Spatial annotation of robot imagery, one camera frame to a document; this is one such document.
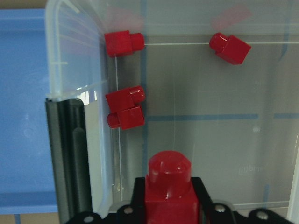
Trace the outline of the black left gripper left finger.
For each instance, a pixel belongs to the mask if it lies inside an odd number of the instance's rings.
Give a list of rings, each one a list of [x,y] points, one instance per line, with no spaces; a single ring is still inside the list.
[[[145,177],[137,177],[135,179],[130,207],[133,209],[133,212],[131,213],[133,216],[133,223],[145,224]]]

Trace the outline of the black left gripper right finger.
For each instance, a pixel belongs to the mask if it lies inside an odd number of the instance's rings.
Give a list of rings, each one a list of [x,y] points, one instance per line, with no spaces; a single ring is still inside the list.
[[[198,200],[197,224],[214,224],[213,201],[200,177],[192,177],[192,186]]]

